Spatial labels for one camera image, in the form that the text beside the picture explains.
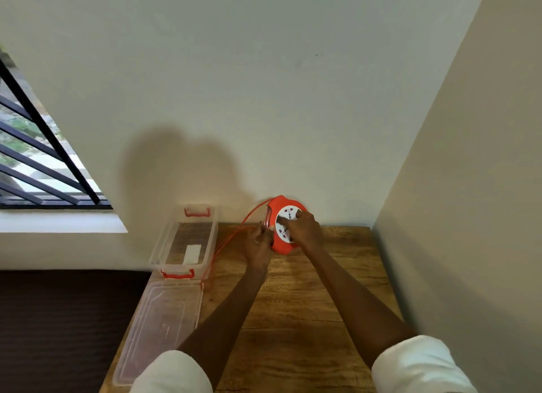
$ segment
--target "dark mattress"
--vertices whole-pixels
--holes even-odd
[[[97,393],[149,277],[0,272],[0,390]]]

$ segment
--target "person's right hand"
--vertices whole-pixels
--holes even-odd
[[[311,213],[301,210],[298,210],[295,217],[297,217],[296,220],[290,220],[279,216],[276,221],[290,231],[292,240],[300,245],[305,253],[320,249],[324,242],[320,223]]]

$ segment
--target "plastic box lid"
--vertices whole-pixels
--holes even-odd
[[[133,384],[160,354],[176,349],[197,326],[202,296],[200,281],[149,283],[113,374],[113,384]]]

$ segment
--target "clear plastic storage box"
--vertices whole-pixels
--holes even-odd
[[[169,275],[203,280],[213,258],[218,234],[218,211],[190,205],[173,211],[151,255],[150,264]]]
[[[173,211],[156,245],[150,265],[166,278],[149,283],[134,315],[113,384],[133,384],[161,353],[176,349],[196,328],[203,290],[215,251],[218,212],[207,205]]]
[[[200,281],[167,279],[147,286],[113,373],[115,385],[133,384],[154,359],[192,333],[202,295]]]

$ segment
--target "wooden tabletop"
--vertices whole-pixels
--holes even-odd
[[[236,225],[220,224],[217,243]],[[326,250],[400,316],[395,295],[368,227],[323,227]],[[244,233],[220,253],[212,286],[204,287],[200,322],[226,298],[244,272]],[[150,281],[159,280],[153,273]],[[100,389],[127,392],[112,376],[130,326]],[[298,250],[277,255],[245,321],[217,391],[374,392],[344,323],[314,267]]]

